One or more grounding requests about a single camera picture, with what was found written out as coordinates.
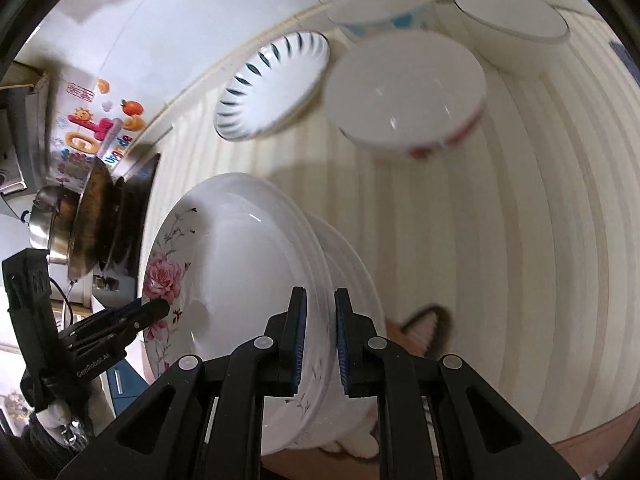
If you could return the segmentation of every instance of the cartoon sun sticker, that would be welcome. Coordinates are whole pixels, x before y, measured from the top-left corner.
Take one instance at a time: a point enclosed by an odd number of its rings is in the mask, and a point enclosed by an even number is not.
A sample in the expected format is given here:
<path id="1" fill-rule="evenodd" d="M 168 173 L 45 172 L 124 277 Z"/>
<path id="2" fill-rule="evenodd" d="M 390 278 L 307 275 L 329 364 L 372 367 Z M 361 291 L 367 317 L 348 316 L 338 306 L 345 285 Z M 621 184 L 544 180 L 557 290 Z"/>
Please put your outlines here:
<path id="1" fill-rule="evenodd" d="M 90 121 L 93 115 L 86 108 L 76 108 L 76 113 L 74 113 L 77 119 L 81 121 Z"/>

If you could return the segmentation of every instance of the pink flower pattern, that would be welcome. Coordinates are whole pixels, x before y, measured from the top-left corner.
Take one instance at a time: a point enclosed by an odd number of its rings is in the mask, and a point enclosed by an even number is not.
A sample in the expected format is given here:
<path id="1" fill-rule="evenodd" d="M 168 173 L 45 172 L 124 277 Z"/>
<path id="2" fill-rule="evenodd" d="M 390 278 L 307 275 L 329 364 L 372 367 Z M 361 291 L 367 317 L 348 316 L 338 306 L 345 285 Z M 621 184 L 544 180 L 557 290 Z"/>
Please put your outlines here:
<path id="1" fill-rule="evenodd" d="M 148 327 L 146 327 L 147 340 L 153 341 L 154 339 L 160 339 L 162 337 L 163 328 L 166 328 L 166 321 L 164 319 L 150 324 Z"/>
<path id="2" fill-rule="evenodd" d="M 197 213 L 196 208 L 190 208 L 179 214 L 175 213 L 174 221 L 162 229 L 156 237 L 155 246 L 159 251 L 153 251 L 151 259 L 146 264 L 145 278 L 142 285 L 143 295 L 154 300 L 161 298 L 173 304 L 180 296 L 182 279 L 189 270 L 191 262 L 178 263 L 170 258 L 175 253 L 174 242 L 183 236 L 193 235 L 193 229 L 183 229 L 182 221 L 187 214 Z M 164 373 L 171 365 L 168 351 L 171 347 L 172 333 L 178 328 L 182 309 L 172 309 L 172 314 L 153 323 L 145 329 L 145 343 L 148 345 L 149 361 L 156 378 Z"/>
<path id="3" fill-rule="evenodd" d="M 142 291 L 152 300 L 162 298 L 168 304 L 180 296 L 182 266 L 164 254 L 156 254 L 146 266 Z"/>

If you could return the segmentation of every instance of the cabinet handle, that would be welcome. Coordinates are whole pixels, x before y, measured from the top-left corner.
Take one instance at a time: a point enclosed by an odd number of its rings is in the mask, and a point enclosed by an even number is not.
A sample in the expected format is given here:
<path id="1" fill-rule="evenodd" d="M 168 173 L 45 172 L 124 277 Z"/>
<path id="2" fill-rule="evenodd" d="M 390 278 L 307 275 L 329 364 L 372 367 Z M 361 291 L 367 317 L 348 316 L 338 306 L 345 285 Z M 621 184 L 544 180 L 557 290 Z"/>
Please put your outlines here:
<path id="1" fill-rule="evenodd" d="M 120 371 L 116 368 L 114 372 L 116 375 L 116 388 L 118 389 L 118 394 L 122 395 L 124 393 L 124 390 L 122 389 L 122 379 L 120 378 Z"/>

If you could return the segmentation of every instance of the white plate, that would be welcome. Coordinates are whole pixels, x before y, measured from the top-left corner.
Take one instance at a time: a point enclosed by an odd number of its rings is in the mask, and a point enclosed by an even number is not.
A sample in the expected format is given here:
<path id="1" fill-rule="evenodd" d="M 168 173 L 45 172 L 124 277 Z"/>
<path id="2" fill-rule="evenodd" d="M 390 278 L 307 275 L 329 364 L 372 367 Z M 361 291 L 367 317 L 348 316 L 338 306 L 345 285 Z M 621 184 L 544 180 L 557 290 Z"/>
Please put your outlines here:
<path id="1" fill-rule="evenodd" d="M 292 32 L 251 56 L 226 83 L 214 126 L 226 140 L 273 132 L 308 103 L 329 63 L 319 32 Z"/>
<path id="2" fill-rule="evenodd" d="M 347 287 L 353 311 L 369 316 L 378 335 L 385 336 L 385 315 L 382 311 L 382 304 L 367 267 L 358 253 L 327 222 L 313 215 L 306 217 L 318 237 L 324 257 L 329 265 L 334 290 L 342 286 Z M 375 403 L 375 399 L 350 399 L 344 395 L 336 356 L 329 387 L 322 400 L 318 415 L 289 447 L 305 449 L 324 446 L 324 444 L 351 433 L 360 425 Z"/>
<path id="3" fill-rule="evenodd" d="M 315 417 L 335 360 L 331 278 L 305 216 L 264 180 L 216 176 L 174 206 L 146 267 L 143 297 L 171 303 L 145 330 L 155 377 L 182 355 L 220 357 L 263 334 L 297 285 L 307 292 L 302 380 L 293 399 L 265 399 L 263 454 L 287 447 Z"/>

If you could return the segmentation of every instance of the floral plate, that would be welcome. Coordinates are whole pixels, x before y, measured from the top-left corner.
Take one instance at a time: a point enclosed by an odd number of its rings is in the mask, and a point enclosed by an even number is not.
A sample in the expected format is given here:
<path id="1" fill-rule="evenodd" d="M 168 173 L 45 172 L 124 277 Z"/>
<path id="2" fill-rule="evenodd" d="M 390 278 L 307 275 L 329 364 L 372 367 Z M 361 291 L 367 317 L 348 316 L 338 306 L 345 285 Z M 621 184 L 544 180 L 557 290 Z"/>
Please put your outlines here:
<path id="1" fill-rule="evenodd" d="M 145 270 L 143 298 L 171 305 L 144 331 L 156 378 L 185 354 L 220 357 L 263 334 L 297 285 L 307 292 L 302 379 L 292 399 L 265 399 L 263 454 L 287 447 L 311 423 L 335 360 L 331 277 L 305 216 L 260 178 L 212 177 L 174 206 Z"/>

